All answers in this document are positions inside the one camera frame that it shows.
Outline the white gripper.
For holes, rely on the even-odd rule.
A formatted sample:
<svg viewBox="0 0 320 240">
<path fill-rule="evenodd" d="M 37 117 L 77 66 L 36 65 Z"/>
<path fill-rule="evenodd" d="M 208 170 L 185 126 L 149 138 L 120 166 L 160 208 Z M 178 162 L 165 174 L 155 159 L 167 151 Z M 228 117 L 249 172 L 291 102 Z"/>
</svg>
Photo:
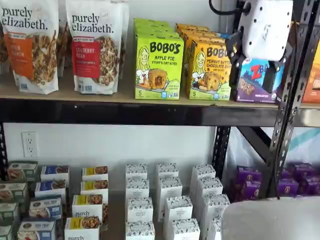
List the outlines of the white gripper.
<svg viewBox="0 0 320 240">
<path fill-rule="evenodd" d="M 292 0 L 247 0 L 239 30 L 225 39 L 227 56 L 231 63 L 230 83 L 237 83 L 246 58 L 269 61 L 262 88 L 272 93 L 275 83 L 281 81 L 286 58 L 282 58 L 289 37 Z"/>
</svg>

